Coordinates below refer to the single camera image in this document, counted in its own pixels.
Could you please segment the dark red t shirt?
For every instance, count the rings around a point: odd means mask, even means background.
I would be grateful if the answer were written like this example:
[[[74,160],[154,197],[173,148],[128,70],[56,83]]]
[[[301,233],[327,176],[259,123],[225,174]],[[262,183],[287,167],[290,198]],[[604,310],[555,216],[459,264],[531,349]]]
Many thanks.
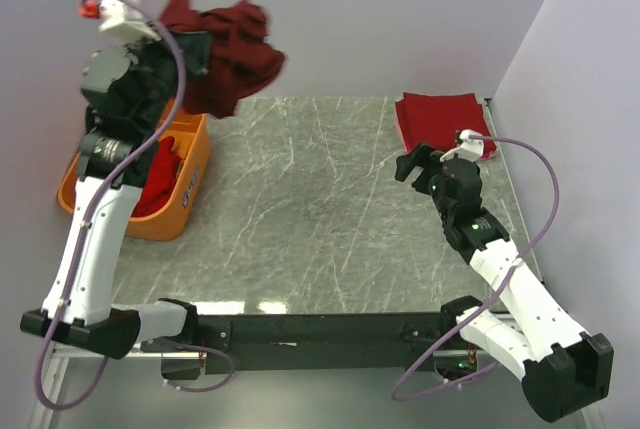
[[[172,31],[213,37],[207,74],[187,84],[182,103],[187,113],[231,117],[240,100],[265,89],[284,68],[285,53],[267,41],[269,16],[250,0],[207,11],[194,9],[191,0],[168,0],[160,21]]]

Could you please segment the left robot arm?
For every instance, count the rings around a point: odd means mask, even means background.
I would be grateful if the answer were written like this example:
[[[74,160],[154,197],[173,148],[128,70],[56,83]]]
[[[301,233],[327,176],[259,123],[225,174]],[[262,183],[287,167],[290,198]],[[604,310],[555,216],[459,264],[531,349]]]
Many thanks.
[[[129,219],[158,148],[157,128],[190,79],[207,72],[212,37],[175,32],[95,52],[83,70],[86,134],[76,165],[75,207],[63,258],[24,333],[121,359],[138,343],[184,340],[198,327],[194,305],[174,299],[114,306],[112,285]]]

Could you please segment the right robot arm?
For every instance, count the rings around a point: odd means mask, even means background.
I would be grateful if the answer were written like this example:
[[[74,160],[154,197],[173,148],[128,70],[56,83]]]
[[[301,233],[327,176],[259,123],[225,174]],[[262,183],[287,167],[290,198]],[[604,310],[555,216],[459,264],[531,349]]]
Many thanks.
[[[446,153],[421,143],[396,160],[398,181],[421,171],[413,188],[432,198],[447,242],[493,290],[485,302],[460,298],[444,308],[446,332],[426,353],[460,336],[508,369],[534,412],[555,422],[608,396],[614,349],[561,307],[484,207],[482,154],[473,135]]]

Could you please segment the folded dark red shirt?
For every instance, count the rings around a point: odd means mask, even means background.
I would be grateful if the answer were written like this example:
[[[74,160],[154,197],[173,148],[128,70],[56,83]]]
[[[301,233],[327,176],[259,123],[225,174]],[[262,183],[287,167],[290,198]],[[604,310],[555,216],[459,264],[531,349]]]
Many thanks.
[[[410,145],[424,142],[446,152],[457,144],[457,134],[465,129],[489,136],[484,108],[473,93],[459,95],[421,95],[405,92],[395,102],[396,116]]]

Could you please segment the orange plastic basket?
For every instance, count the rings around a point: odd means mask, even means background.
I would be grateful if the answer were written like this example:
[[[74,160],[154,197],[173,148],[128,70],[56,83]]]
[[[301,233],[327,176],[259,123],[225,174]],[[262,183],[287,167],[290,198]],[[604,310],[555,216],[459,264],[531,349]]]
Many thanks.
[[[169,241],[181,235],[211,154],[207,116],[179,110],[161,139],[173,136],[174,150],[182,157],[177,182],[167,204],[151,216],[130,219],[126,235],[132,238]]]

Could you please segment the bright red shirt in basket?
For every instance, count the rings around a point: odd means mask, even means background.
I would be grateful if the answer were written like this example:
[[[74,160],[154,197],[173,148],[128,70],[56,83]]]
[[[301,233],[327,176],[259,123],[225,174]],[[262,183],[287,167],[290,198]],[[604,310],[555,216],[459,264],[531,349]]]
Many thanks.
[[[151,216],[169,201],[182,163],[182,157],[174,150],[175,143],[173,136],[160,140],[140,200],[133,210],[134,218]]]

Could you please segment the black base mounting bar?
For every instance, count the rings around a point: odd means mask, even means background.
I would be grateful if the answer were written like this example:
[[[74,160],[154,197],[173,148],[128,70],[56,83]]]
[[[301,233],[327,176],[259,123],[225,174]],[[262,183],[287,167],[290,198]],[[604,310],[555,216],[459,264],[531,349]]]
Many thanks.
[[[226,353],[239,371],[408,369],[452,321],[438,312],[206,315],[186,342]]]

